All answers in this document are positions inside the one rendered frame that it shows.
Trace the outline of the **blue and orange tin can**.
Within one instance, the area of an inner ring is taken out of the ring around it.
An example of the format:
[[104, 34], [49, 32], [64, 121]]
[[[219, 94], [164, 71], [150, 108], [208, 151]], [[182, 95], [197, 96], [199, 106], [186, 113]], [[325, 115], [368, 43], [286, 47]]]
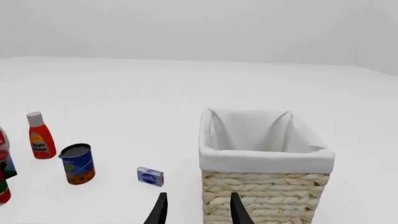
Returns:
[[70, 145], [63, 149], [58, 157], [63, 162], [69, 184], [85, 184], [95, 177], [95, 166], [89, 144], [77, 143]]

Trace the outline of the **red ketchup bottle white cap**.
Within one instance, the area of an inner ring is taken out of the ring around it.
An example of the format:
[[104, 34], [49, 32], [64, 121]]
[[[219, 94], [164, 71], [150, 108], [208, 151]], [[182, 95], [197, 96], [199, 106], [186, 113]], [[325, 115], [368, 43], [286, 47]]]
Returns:
[[36, 159], [50, 159], [56, 156], [57, 151], [53, 137], [44, 123], [39, 111], [27, 114], [29, 123], [29, 141]]

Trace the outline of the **small blue printed box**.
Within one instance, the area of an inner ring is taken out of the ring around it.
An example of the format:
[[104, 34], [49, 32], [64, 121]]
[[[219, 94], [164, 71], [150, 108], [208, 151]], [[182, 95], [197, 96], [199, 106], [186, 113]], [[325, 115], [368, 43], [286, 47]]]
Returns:
[[138, 167], [137, 178], [138, 181], [145, 182], [147, 184], [152, 184], [159, 187], [164, 185], [164, 173], [154, 169]]

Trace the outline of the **woven basket with white liner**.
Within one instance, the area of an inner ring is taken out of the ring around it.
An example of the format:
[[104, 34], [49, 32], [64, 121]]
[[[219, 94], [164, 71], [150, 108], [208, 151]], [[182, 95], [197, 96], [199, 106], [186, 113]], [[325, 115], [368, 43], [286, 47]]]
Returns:
[[203, 224], [233, 224], [232, 193], [254, 224], [312, 224], [335, 165], [291, 111], [205, 108], [198, 155]]

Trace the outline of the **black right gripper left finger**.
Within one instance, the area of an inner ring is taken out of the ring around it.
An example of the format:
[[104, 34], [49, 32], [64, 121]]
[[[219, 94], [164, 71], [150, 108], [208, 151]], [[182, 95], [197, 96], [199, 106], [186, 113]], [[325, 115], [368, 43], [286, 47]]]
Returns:
[[168, 199], [167, 193], [162, 192], [150, 212], [149, 216], [143, 224], [166, 224], [168, 212]]

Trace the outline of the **blue printed carton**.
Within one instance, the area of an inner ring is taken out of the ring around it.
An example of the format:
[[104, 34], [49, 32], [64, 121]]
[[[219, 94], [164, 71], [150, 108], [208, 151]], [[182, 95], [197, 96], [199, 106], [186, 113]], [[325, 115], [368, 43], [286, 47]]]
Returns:
[[11, 177], [15, 177], [17, 175], [16, 167], [11, 156], [7, 157], [4, 175], [6, 179], [10, 179]]

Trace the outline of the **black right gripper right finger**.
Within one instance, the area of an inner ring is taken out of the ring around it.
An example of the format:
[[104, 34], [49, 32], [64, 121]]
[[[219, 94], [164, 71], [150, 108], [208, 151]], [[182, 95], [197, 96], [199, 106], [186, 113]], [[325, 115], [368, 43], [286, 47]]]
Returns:
[[231, 193], [230, 211], [233, 224], [254, 224], [236, 192]]

